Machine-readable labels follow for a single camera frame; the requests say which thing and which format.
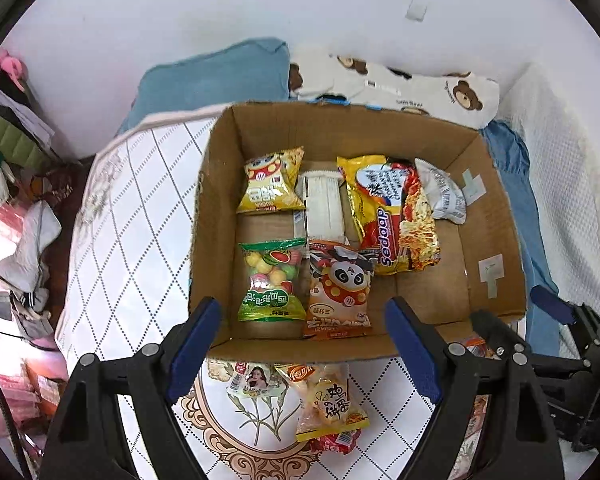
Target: wall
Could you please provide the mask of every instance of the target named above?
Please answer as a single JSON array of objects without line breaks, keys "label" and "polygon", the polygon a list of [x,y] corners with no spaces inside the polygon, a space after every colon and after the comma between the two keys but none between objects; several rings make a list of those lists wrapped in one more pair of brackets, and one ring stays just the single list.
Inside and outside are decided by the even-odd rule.
[{"label": "wall", "polygon": [[6,46],[76,156],[101,149],[134,98],[142,73],[276,35],[412,72],[473,70],[511,84],[536,60],[589,127],[600,152],[600,40],[568,0],[37,0]]}]

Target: black cable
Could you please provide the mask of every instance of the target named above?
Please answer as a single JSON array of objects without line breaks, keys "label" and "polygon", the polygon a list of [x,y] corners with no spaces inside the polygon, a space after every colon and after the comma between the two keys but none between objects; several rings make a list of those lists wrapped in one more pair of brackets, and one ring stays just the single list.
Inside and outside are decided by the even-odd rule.
[{"label": "black cable", "polygon": [[20,465],[20,469],[22,470],[22,475],[24,476],[25,480],[33,480],[33,478],[31,477],[31,471],[29,470],[29,464],[27,463],[27,459],[24,455],[24,450],[22,449],[22,444],[20,443],[20,435],[18,434],[16,423],[13,420],[13,415],[11,415],[11,410],[9,409],[7,399],[4,397],[4,393],[2,392],[1,387],[0,410],[2,412],[2,416],[4,417],[4,421],[7,425],[7,432],[9,433],[9,438],[11,440],[13,450],[16,453],[18,464]]}]

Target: cardboard box wall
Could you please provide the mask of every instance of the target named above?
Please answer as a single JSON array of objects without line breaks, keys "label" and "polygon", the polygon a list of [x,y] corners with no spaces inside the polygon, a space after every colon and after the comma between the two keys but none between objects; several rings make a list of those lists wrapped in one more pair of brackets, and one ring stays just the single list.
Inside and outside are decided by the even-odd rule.
[{"label": "cardboard box wall", "polygon": [[[291,213],[237,215],[246,188],[243,165],[265,153],[304,146],[301,171],[335,170],[337,156],[372,153],[419,156],[448,171],[458,183],[470,170],[486,193],[467,210],[465,224],[436,221],[442,258],[422,271],[375,276],[368,313],[372,328],[362,338],[302,340],[302,323],[239,322],[248,272],[238,242],[293,237]],[[347,236],[357,241],[346,197]],[[503,321],[525,313],[525,280],[509,200],[486,146],[476,130],[432,118],[362,106],[252,103],[228,108],[218,119],[200,170],[191,248],[190,309],[204,296],[223,307],[221,328],[209,356],[224,360],[330,362],[394,356],[384,327],[384,304],[400,295],[423,322],[435,324],[446,340],[471,335],[469,314],[487,309]],[[504,277],[488,298],[478,262],[501,254]],[[305,290],[299,293],[306,304]]]}]

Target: blue gripper pad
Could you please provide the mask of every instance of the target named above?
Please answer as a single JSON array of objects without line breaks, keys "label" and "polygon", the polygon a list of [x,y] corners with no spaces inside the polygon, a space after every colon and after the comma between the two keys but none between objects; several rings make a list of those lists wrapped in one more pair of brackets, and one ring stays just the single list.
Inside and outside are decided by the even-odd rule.
[{"label": "blue gripper pad", "polygon": [[439,402],[442,391],[438,385],[436,364],[394,300],[389,300],[385,305],[384,321],[418,393],[429,397],[434,404]]},{"label": "blue gripper pad", "polygon": [[216,337],[221,319],[220,304],[216,300],[209,301],[171,362],[171,382],[167,389],[167,400],[171,404],[189,393],[206,352]]},{"label": "blue gripper pad", "polygon": [[575,323],[573,317],[573,309],[571,305],[561,300],[547,290],[542,285],[536,285],[531,289],[531,301],[538,307],[544,310],[549,316],[553,317],[558,323],[570,325]]}]

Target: metal screw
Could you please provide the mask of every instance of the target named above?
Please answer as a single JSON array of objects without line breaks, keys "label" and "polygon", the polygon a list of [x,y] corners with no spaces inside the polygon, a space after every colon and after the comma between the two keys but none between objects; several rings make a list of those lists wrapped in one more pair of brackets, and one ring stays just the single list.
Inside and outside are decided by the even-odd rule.
[{"label": "metal screw", "polygon": [[516,352],[513,354],[513,362],[517,365],[526,365],[526,355]]},{"label": "metal screw", "polygon": [[448,349],[451,355],[456,356],[464,355],[464,353],[466,352],[466,348],[464,348],[464,346],[462,346],[460,343],[451,343],[448,346]]},{"label": "metal screw", "polygon": [[160,345],[158,343],[149,343],[142,347],[142,355],[146,355],[147,357],[151,357],[152,355],[156,355],[158,350],[160,349]]},{"label": "metal screw", "polygon": [[96,360],[96,356],[94,354],[85,354],[80,358],[80,364],[82,366],[89,366]]}]

